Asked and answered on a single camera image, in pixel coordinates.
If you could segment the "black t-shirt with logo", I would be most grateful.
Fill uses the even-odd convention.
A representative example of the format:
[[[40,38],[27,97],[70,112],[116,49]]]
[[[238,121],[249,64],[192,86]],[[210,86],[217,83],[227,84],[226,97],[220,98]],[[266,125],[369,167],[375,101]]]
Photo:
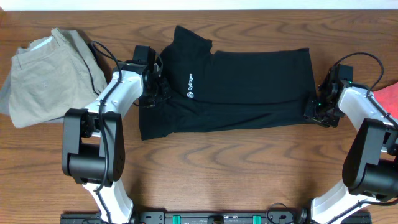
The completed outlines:
[[[175,28],[160,55],[169,96],[140,107],[142,140],[305,122],[307,101],[316,94],[309,49],[243,53],[211,48],[211,40]]]

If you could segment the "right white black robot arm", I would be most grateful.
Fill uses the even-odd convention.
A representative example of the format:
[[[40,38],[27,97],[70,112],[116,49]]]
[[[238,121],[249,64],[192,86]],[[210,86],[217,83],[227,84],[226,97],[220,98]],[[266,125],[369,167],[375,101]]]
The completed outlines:
[[[344,223],[359,218],[368,205],[397,204],[397,121],[376,101],[366,85],[353,82],[353,68],[336,63],[308,100],[304,118],[323,127],[337,127],[347,116],[357,131],[343,164],[342,179],[327,193],[312,199],[297,223]]]

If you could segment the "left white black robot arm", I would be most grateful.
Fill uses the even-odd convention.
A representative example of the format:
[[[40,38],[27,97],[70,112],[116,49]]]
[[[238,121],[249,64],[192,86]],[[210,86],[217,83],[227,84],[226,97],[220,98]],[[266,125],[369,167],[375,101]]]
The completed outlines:
[[[168,97],[163,62],[151,47],[137,45],[132,59],[118,60],[103,44],[91,47],[114,60],[112,80],[82,109],[63,120],[62,170],[94,198],[99,212],[63,214],[61,223],[139,223],[121,180],[125,165],[123,118],[130,107],[154,107]]]

